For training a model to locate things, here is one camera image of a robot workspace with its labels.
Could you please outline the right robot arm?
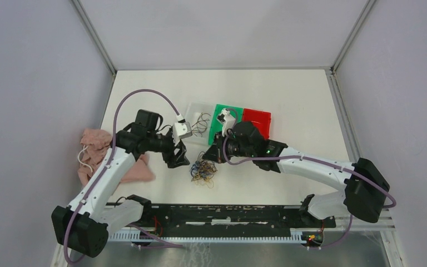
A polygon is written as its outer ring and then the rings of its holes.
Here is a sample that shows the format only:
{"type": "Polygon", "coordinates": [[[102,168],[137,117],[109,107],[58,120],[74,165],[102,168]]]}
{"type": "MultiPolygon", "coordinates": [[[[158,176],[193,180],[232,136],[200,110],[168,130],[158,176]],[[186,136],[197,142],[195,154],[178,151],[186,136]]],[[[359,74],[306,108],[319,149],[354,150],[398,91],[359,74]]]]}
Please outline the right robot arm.
{"type": "Polygon", "coordinates": [[[266,139],[252,122],[239,122],[233,128],[216,133],[203,159],[218,164],[239,157],[264,171],[292,174],[334,188],[334,192],[308,195],[301,204],[299,220],[306,227],[337,215],[352,215],[367,223],[376,223],[383,209],[393,207],[390,185],[375,164],[365,158],[342,162],[310,156],[285,143],[266,139]]]}

